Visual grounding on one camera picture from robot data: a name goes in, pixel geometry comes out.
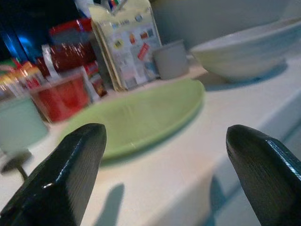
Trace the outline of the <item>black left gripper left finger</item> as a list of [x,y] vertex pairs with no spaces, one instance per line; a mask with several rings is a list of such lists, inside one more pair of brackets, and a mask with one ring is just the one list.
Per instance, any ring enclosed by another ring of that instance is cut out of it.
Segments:
[[2,226],[79,226],[107,141],[106,127],[89,123],[66,135],[0,212]]

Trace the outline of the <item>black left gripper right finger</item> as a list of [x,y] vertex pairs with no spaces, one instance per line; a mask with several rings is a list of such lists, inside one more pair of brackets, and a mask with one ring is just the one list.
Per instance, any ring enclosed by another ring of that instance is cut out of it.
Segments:
[[301,224],[301,162],[279,140],[233,125],[226,133],[228,157],[262,226]]

